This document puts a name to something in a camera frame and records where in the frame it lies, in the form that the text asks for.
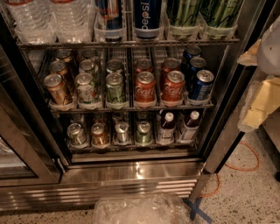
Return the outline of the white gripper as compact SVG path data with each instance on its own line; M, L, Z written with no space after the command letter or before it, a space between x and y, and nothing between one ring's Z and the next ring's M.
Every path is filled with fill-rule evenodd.
M280 107L280 16L269 29L238 59L245 67L256 66L270 76L250 85L245 105L241 109L237 127L241 132L252 132Z

